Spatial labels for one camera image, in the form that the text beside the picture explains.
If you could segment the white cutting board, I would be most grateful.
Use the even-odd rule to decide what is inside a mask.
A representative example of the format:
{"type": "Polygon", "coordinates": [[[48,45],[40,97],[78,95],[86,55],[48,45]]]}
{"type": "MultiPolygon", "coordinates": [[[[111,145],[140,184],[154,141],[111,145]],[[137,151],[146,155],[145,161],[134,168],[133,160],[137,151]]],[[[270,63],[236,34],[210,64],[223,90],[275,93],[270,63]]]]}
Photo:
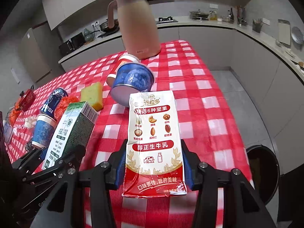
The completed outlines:
{"type": "Polygon", "coordinates": [[[278,40],[286,47],[291,46],[291,25],[287,20],[278,19],[278,40]]]}

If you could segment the small red kettle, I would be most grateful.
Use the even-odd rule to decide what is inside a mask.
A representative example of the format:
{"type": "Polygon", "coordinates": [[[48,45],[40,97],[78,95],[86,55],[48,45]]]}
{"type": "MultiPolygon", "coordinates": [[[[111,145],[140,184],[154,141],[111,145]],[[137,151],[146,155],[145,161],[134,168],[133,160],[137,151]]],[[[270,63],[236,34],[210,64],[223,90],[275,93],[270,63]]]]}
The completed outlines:
{"type": "Polygon", "coordinates": [[[35,98],[34,86],[32,85],[26,92],[22,91],[20,93],[19,108],[24,112],[27,111],[35,101],[35,98]]]}

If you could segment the blue Pepsi can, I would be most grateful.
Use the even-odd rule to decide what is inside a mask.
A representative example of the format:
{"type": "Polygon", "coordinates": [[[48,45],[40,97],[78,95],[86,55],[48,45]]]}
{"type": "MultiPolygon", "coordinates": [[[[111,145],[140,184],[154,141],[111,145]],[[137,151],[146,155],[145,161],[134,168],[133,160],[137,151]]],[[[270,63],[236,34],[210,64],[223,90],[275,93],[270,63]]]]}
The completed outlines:
{"type": "Polygon", "coordinates": [[[65,89],[61,87],[54,89],[46,102],[44,102],[40,108],[40,113],[43,113],[54,119],[55,109],[63,97],[68,97],[68,93],[65,89]]]}

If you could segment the orange mesh bag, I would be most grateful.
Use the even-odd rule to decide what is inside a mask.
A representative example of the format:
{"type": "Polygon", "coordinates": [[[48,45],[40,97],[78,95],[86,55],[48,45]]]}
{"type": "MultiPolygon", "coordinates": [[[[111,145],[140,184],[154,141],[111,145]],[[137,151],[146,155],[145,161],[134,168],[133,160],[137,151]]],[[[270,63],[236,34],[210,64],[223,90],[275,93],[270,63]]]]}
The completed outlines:
{"type": "Polygon", "coordinates": [[[16,102],[14,104],[14,107],[10,110],[9,114],[8,114],[8,121],[10,123],[11,126],[13,126],[19,116],[19,114],[21,113],[22,108],[19,106],[19,104],[16,102]]]}

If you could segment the blue blueberry paper bowl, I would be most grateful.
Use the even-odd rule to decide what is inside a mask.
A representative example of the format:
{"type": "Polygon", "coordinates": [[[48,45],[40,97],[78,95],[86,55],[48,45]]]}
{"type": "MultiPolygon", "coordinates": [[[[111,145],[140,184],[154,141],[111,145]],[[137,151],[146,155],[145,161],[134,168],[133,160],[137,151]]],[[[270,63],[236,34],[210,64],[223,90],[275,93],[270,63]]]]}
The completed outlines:
{"type": "Polygon", "coordinates": [[[135,62],[124,63],[117,69],[110,95],[118,104],[129,107],[130,94],[150,92],[154,82],[155,76],[146,65],[135,62]]]}

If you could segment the black microwave oven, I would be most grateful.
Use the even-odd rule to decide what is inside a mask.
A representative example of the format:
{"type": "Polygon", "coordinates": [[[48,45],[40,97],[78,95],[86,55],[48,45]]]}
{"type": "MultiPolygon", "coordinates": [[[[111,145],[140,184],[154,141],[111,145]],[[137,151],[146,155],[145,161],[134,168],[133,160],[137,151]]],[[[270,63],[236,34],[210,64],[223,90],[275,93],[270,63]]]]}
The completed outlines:
{"type": "Polygon", "coordinates": [[[61,55],[64,57],[85,44],[85,37],[80,32],[59,46],[61,55]]]}

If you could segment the grey refrigerator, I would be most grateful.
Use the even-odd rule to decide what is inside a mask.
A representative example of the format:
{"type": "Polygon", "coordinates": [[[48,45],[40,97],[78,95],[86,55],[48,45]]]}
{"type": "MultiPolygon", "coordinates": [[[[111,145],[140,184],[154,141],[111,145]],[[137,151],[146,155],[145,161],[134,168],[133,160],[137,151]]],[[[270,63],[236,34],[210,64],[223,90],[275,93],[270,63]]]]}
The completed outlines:
{"type": "Polygon", "coordinates": [[[58,34],[51,31],[47,21],[31,27],[19,45],[19,56],[33,83],[42,86],[64,74],[58,34]]]}

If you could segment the green white milk carton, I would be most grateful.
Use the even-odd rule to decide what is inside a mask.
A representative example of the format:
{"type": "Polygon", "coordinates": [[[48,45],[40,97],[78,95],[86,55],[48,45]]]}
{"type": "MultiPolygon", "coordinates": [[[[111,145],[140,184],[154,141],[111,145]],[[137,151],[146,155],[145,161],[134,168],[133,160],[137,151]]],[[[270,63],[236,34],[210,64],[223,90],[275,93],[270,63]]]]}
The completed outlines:
{"type": "Polygon", "coordinates": [[[97,118],[98,112],[88,102],[69,104],[53,134],[42,169],[54,166],[56,160],[77,145],[87,146],[97,118]]]}

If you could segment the red paper cup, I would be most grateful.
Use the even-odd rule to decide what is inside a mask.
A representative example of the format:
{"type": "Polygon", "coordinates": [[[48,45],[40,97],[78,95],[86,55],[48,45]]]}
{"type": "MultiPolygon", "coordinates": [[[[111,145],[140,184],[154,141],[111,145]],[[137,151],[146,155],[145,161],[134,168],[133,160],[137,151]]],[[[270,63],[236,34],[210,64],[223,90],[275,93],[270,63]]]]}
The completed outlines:
{"type": "Polygon", "coordinates": [[[113,69],[111,70],[111,72],[108,74],[107,79],[106,79],[106,83],[108,84],[108,86],[111,88],[114,84],[114,81],[116,79],[116,75],[117,75],[117,70],[118,68],[125,64],[125,63],[140,63],[140,60],[131,54],[128,53],[124,53],[122,54],[119,59],[116,61],[113,69]]]}

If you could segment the red checkered tablecloth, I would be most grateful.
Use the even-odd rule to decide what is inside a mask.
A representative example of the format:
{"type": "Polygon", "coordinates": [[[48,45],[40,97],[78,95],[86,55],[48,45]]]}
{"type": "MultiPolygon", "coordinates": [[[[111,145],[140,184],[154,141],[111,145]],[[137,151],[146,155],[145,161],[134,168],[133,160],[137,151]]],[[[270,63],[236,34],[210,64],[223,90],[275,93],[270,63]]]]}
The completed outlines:
{"type": "MultiPolygon", "coordinates": [[[[25,119],[37,115],[39,109],[58,87],[79,97],[86,86],[105,83],[123,51],[103,58],[85,61],[66,74],[36,89],[36,99],[14,124],[16,133],[7,145],[11,161],[25,153],[25,144],[32,133],[24,127],[25,119]]],[[[157,56],[143,60],[155,75],[153,91],[171,90],[176,100],[180,137],[200,160],[221,170],[240,169],[251,179],[244,143],[233,114],[212,73],[194,48],[184,40],[163,43],[157,56]]],[[[127,138],[128,109],[110,96],[109,86],[103,87],[103,104],[87,145],[81,169],[90,169],[108,159],[127,138]]],[[[124,198],[122,191],[110,193],[117,227],[190,227],[196,192],[172,198],[124,198]]]]}

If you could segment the black trash bin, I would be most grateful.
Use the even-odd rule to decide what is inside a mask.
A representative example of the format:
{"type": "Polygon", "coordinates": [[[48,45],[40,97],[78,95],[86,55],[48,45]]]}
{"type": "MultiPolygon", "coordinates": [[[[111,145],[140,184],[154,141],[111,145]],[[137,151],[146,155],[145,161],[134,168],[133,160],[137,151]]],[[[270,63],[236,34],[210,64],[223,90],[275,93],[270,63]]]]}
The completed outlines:
{"type": "Polygon", "coordinates": [[[280,177],[276,155],[267,146],[254,145],[246,149],[255,190],[266,205],[275,195],[280,177]]]}

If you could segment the teal ceramic vase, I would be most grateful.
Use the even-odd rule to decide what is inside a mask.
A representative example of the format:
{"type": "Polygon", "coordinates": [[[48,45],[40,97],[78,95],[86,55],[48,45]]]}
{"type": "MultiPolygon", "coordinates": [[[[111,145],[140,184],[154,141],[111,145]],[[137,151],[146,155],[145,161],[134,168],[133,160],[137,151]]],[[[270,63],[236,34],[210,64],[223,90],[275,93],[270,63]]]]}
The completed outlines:
{"type": "Polygon", "coordinates": [[[95,37],[95,33],[89,31],[88,29],[84,29],[83,32],[84,38],[85,38],[85,42],[92,42],[94,40],[95,37]]]}

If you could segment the gas stove top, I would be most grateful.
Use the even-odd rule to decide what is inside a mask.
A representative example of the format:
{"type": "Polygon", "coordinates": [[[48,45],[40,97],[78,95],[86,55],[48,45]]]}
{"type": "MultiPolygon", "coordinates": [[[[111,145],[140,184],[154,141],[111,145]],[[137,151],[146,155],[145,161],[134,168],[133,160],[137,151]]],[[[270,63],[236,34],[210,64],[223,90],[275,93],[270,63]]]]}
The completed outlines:
{"type": "Polygon", "coordinates": [[[156,24],[165,24],[165,23],[176,23],[178,22],[173,17],[158,17],[158,20],[156,21],[156,24]]]}

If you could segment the red white milk carton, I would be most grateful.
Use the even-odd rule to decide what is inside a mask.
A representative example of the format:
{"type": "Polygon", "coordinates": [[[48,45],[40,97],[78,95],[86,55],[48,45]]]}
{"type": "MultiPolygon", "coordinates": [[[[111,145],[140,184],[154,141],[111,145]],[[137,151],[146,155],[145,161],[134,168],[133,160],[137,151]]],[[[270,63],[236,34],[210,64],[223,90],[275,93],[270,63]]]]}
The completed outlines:
{"type": "Polygon", "coordinates": [[[172,91],[130,94],[123,197],[187,194],[172,91]]]}

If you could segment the steel pan on counter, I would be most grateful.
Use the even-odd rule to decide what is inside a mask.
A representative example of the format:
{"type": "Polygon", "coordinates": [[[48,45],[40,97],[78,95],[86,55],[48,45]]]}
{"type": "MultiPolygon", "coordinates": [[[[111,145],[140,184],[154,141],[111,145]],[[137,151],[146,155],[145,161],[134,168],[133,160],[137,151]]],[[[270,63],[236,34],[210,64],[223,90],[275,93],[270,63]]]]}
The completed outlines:
{"type": "Polygon", "coordinates": [[[208,20],[209,14],[201,12],[200,10],[190,11],[190,19],[192,20],[208,20]]]}

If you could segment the pink thermos jug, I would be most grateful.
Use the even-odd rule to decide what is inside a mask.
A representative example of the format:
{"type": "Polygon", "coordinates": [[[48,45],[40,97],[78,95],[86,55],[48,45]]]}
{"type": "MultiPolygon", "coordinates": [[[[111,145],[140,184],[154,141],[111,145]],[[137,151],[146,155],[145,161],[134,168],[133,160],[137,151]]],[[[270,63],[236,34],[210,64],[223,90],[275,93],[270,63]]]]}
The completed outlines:
{"type": "Polygon", "coordinates": [[[161,50],[156,20],[146,0],[113,0],[108,5],[108,25],[114,26],[114,9],[126,51],[139,59],[161,50]]]}

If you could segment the black wok on stove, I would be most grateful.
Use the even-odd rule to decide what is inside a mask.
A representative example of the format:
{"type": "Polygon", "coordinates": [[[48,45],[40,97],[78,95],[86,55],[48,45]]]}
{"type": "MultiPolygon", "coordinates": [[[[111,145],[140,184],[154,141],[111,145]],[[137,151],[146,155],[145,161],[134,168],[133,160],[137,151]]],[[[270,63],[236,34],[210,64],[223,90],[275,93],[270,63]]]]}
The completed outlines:
{"type": "Polygon", "coordinates": [[[108,25],[108,20],[106,20],[105,22],[101,23],[99,27],[100,27],[101,32],[103,34],[105,34],[105,33],[116,33],[117,31],[119,31],[118,19],[114,19],[114,26],[111,27],[111,28],[108,25]]]}

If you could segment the round metal steamer tray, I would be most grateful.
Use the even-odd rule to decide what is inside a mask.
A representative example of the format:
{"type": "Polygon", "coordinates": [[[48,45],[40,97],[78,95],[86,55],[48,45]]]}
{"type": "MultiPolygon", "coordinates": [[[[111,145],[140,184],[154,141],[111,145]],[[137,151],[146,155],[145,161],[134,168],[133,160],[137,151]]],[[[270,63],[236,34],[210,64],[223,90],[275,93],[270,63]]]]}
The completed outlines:
{"type": "Polygon", "coordinates": [[[304,44],[303,33],[301,32],[301,30],[298,27],[296,27],[296,26],[292,27],[291,35],[292,35],[292,39],[295,43],[300,44],[300,45],[304,44]]]}

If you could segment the crumpled white tissue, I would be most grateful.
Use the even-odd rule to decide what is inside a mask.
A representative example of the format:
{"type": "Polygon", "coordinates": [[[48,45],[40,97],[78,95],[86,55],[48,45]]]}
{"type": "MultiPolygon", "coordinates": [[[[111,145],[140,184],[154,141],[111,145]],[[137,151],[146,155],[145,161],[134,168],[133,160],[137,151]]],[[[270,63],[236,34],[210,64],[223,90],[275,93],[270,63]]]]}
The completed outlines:
{"type": "Polygon", "coordinates": [[[24,127],[31,129],[36,126],[37,123],[37,116],[30,116],[25,118],[24,127]]]}

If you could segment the yellow green sponge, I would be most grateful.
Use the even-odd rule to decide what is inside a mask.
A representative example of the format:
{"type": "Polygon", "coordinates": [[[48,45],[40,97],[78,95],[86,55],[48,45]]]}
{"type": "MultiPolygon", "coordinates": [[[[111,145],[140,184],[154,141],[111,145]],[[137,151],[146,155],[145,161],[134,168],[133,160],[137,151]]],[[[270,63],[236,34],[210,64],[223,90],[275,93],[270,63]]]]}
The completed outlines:
{"type": "Polygon", "coordinates": [[[103,109],[103,85],[96,82],[81,90],[80,101],[86,101],[97,112],[103,109]]]}

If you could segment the blue white paper cup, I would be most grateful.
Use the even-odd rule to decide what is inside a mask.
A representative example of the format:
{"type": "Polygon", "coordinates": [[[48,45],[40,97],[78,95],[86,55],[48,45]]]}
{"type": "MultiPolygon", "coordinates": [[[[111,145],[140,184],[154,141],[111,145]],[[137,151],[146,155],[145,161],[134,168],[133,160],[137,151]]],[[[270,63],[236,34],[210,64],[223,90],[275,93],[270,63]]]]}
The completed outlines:
{"type": "Polygon", "coordinates": [[[39,114],[33,133],[32,145],[36,148],[47,148],[51,142],[57,122],[48,115],[39,114]]]}

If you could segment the utensil holder cup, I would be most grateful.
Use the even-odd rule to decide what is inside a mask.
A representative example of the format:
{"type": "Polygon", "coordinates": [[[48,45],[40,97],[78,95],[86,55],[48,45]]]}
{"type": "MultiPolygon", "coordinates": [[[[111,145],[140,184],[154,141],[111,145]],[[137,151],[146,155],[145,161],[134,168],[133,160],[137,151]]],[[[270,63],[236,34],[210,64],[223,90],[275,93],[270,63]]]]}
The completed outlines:
{"type": "Polygon", "coordinates": [[[260,33],[263,26],[263,21],[261,18],[255,20],[253,19],[252,30],[256,33],[260,33]]]}

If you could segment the dark glass bottle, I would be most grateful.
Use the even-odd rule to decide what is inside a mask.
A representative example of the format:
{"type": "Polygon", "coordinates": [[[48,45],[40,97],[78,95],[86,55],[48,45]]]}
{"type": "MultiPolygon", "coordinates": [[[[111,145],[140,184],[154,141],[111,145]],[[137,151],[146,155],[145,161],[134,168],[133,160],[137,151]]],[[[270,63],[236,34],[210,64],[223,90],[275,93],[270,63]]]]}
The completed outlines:
{"type": "Polygon", "coordinates": [[[232,7],[229,10],[229,15],[227,17],[227,20],[229,23],[233,24],[234,23],[234,14],[233,14],[233,10],[232,7]]]}

